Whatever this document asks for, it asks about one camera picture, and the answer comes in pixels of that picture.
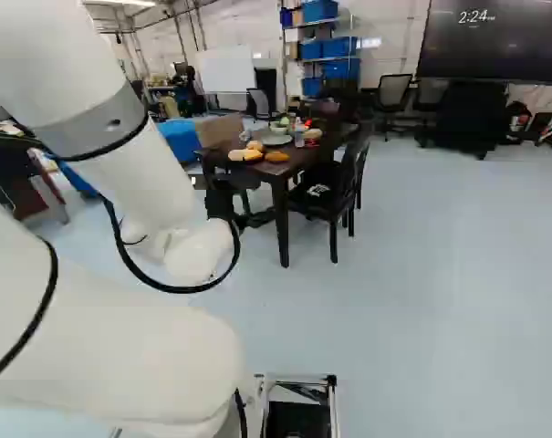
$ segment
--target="person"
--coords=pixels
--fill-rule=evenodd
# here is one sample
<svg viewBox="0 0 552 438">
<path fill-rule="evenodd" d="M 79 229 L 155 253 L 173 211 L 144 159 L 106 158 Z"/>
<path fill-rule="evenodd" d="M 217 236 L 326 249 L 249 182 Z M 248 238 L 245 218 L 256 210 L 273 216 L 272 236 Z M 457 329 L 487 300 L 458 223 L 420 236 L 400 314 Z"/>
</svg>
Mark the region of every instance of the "person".
<svg viewBox="0 0 552 438">
<path fill-rule="evenodd" d="M 192 117 L 193 114 L 203 114 L 206 110 L 206 104 L 203 90 L 196 82 L 196 70 L 193 66 L 186 66 L 184 71 L 185 75 L 181 77 L 180 82 L 176 83 L 174 89 L 178 110 L 183 117 Z"/>
</svg>

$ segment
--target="blue object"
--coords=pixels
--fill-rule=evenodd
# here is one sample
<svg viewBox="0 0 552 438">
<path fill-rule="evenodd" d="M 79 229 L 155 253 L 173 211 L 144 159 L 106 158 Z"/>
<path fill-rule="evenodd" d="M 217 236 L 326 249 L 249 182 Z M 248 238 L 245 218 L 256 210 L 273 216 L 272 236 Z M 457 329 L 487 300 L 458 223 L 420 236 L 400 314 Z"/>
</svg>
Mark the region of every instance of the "blue object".
<svg viewBox="0 0 552 438">
<path fill-rule="evenodd" d="M 317 98 L 322 90 L 321 78 L 305 78 L 302 79 L 302 91 L 304 96 L 309 98 Z"/>
<path fill-rule="evenodd" d="M 67 178 L 71 185 L 75 188 L 75 190 L 81 192 L 83 195 L 89 198 L 97 198 L 99 192 L 95 190 L 91 184 L 78 176 L 78 174 L 74 172 L 70 167 L 68 167 L 65 162 L 59 161 L 57 162 L 57 165 L 60 171 L 63 172 L 63 175 L 65 175 L 65 178 Z"/>
<path fill-rule="evenodd" d="M 302 5 L 304 23 L 327 20 L 338 16 L 338 3 L 331 0 L 318 0 Z"/>
<path fill-rule="evenodd" d="M 341 59 L 322 63 L 323 76 L 326 79 L 356 79 L 360 73 L 360 59 Z"/>
<path fill-rule="evenodd" d="M 192 120 L 175 119 L 158 124 L 158 130 L 168 142 L 179 162 L 194 162 L 195 151 L 201 149 L 201 143 Z"/>
<path fill-rule="evenodd" d="M 282 24 L 282 27 L 292 27 L 294 24 L 292 11 L 282 7 L 279 10 L 279 22 Z"/>
<path fill-rule="evenodd" d="M 302 59 L 318 59 L 322 57 L 322 41 L 314 41 L 302 45 Z"/>
<path fill-rule="evenodd" d="M 344 36 L 322 41 L 322 57 L 352 57 L 357 53 L 357 38 Z"/>
</svg>

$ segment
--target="ceiling light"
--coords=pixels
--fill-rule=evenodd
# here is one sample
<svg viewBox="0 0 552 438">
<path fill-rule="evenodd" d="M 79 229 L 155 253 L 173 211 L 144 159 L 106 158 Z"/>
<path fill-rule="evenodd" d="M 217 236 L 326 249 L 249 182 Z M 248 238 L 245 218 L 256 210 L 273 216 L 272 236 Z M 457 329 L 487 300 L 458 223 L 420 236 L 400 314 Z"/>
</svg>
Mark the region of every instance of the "ceiling light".
<svg viewBox="0 0 552 438">
<path fill-rule="evenodd" d="M 117 5 L 136 5 L 136 6 L 146 6 L 152 7 L 156 6 L 156 2 L 151 2 L 149 0 L 85 0 L 86 4 L 101 4 L 101 3 L 114 3 Z"/>
</svg>

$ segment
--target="blue storage box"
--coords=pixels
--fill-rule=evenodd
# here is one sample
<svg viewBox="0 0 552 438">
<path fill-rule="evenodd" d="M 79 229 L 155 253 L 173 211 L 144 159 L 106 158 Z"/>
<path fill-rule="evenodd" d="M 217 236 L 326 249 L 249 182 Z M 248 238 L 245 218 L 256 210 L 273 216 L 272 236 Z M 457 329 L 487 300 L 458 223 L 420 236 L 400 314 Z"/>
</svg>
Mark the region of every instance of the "blue storage box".
<svg viewBox="0 0 552 438">
<path fill-rule="evenodd" d="M 322 41 L 314 41 L 302 45 L 302 59 L 318 59 L 322 57 Z"/>
<path fill-rule="evenodd" d="M 316 98 L 322 91 L 321 78 L 305 78 L 302 79 L 302 91 L 304 96 L 308 98 Z"/>
<path fill-rule="evenodd" d="M 338 3 L 331 0 L 318 0 L 302 5 L 304 23 L 336 18 L 338 16 Z"/>
<path fill-rule="evenodd" d="M 292 11 L 284 7 L 279 10 L 279 21 L 282 27 L 292 27 Z"/>
<path fill-rule="evenodd" d="M 357 38 L 344 36 L 322 41 L 322 57 L 352 57 L 357 53 Z"/>
<path fill-rule="evenodd" d="M 323 76 L 326 79 L 356 79 L 360 73 L 360 59 L 341 59 L 322 64 Z"/>
</svg>

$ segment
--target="whiteboard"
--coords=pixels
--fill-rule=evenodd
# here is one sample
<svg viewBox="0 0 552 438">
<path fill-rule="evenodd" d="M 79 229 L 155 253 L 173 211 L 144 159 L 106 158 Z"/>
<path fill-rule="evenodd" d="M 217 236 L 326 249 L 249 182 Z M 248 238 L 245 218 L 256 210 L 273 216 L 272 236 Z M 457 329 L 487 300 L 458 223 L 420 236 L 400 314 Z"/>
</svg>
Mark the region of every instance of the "whiteboard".
<svg viewBox="0 0 552 438">
<path fill-rule="evenodd" d="M 197 52 L 196 62 L 204 92 L 245 93 L 255 88 L 250 46 L 214 48 Z"/>
</svg>

